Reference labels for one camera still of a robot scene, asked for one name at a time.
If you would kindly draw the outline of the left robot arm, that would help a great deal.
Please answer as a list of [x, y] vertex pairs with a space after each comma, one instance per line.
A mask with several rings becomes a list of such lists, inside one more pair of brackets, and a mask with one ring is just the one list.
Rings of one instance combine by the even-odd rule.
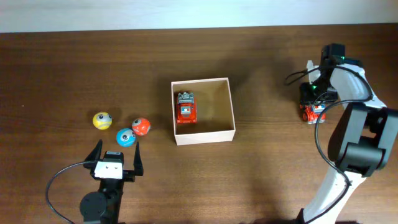
[[138, 144], [134, 151], [133, 170], [124, 168], [122, 152], [107, 151], [100, 157], [102, 145], [103, 142], [98, 141], [83, 165], [92, 178], [99, 181], [99, 189], [86, 194], [80, 202], [84, 223], [118, 223], [124, 184], [144, 175]]

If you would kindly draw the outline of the red toy truck yellow ladder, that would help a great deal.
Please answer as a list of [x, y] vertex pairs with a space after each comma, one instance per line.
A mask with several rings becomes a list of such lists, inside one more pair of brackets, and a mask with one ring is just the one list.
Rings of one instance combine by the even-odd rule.
[[325, 105], [300, 105], [300, 109], [302, 110], [302, 119], [306, 121], [308, 124], [315, 124], [317, 120], [320, 120], [320, 123], [325, 121], [325, 115], [319, 118], [320, 113], [325, 109]]

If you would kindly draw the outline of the red toy fire truck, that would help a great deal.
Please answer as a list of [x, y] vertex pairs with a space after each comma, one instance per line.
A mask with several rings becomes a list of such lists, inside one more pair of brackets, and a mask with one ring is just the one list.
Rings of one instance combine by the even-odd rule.
[[176, 112], [177, 124], [197, 123], [197, 101], [195, 95], [192, 92], [178, 93]]

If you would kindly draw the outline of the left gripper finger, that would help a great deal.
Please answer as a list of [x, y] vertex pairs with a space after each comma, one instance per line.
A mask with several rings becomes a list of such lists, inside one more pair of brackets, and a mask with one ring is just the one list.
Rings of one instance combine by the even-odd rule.
[[134, 175], [135, 176], [143, 176], [144, 175], [144, 168], [143, 168], [142, 159], [141, 159], [139, 142], [136, 143], [133, 166], [134, 166]]
[[83, 167], [86, 169], [94, 169], [96, 166], [96, 163], [100, 159], [101, 155], [101, 150], [102, 150], [102, 145], [103, 141], [100, 139], [94, 149], [87, 155], [87, 157], [84, 160]]

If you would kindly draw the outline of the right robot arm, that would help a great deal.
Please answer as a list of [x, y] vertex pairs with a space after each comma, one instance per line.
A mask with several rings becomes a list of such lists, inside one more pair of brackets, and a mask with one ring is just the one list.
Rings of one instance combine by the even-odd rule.
[[[353, 192], [383, 169], [397, 136], [397, 110], [388, 108], [368, 83], [363, 64], [345, 55], [345, 46], [322, 48], [319, 65], [308, 61], [299, 86], [303, 120], [314, 124], [315, 145], [329, 168], [313, 200], [300, 210], [296, 223], [336, 223]], [[319, 127], [336, 106], [344, 112], [322, 151]]]

